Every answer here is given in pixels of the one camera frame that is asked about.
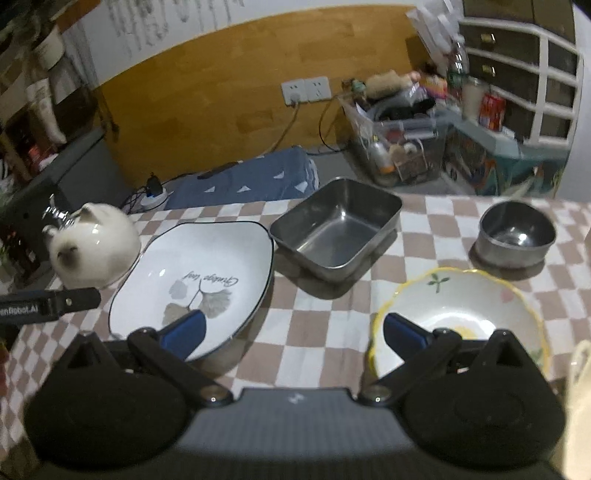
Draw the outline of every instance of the drawer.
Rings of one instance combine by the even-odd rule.
[[[507,100],[503,126],[513,130],[523,138],[531,136],[534,124],[534,112]],[[569,136],[570,120],[545,114],[542,117],[540,135],[543,137],[567,138]]]
[[[548,65],[563,72],[577,75],[579,56],[576,53],[558,46],[556,43],[548,42]]]
[[[507,100],[503,126],[513,130],[520,137],[529,138],[534,124],[534,115],[534,112]]]
[[[538,75],[506,63],[468,54],[470,75],[502,88],[523,100],[536,103],[538,99]]]
[[[566,85],[558,80],[548,79],[546,83],[546,102],[572,108],[574,96],[577,93],[575,87]]]
[[[573,4],[570,0],[532,0],[534,22],[574,44]]]
[[[465,17],[497,18],[532,23],[531,0],[464,0]]]
[[[525,32],[460,24],[466,47],[485,50],[525,63],[540,62],[540,38]]]
[[[540,135],[544,137],[566,138],[569,136],[569,130],[570,120],[566,118],[559,118],[551,115],[544,115],[542,117]]]

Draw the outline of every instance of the ceramic cat teapot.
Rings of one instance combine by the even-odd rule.
[[[43,218],[58,227],[43,229],[54,271],[66,288],[102,288],[121,278],[134,264],[141,241],[121,210],[86,203],[72,214],[56,208],[53,195]]]

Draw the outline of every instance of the table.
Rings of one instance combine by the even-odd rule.
[[[198,367],[239,396],[245,387],[348,387],[359,390],[371,320],[397,288],[437,267],[473,268],[470,249],[478,220],[499,198],[401,195],[397,238],[390,238],[341,286],[315,279],[284,256],[275,256],[275,277],[249,326]],[[253,220],[265,226],[299,200],[168,210],[133,215],[142,246],[179,223]],[[512,279],[544,319],[552,351],[550,379],[567,371],[576,343],[591,338],[591,268],[584,238],[591,205],[533,199],[554,221],[557,242],[542,269]],[[22,329],[8,364],[8,388],[0,405],[0,459],[11,450],[13,476],[34,464],[23,438],[22,407],[80,330],[109,338],[108,312],[122,281],[102,290],[99,309]],[[58,280],[52,288],[58,288]]]

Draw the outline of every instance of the wooden wall panel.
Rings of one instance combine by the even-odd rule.
[[[64,8],[60,8],[59,17],[56,19],[61,32],[65,32],[79,19],[91,10],[99,6],[100,0],[63,0]]]
[[[286,80],[326,75],[337,93],[342,79],[408,72],[407,43],[415,36],[405,16],[409,8],[337,7],[263,18],[196,38],[121,73],[103,92],[121,127],[110,145],[124,175],[137,186],[151,171],[167,179],[260,154],[293,112],[281,94]],[[319,145],[324,106],[303,104],[281,146]],[[338,111],[335,102],[325,129]],[[335,142],[334,133],[327,139]]]

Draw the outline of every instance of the stainless steel square container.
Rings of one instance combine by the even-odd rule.
[[[396,228],[401,209],[396,195],[338,178],[273,222],[270,233],[302,266],[336,283]]]

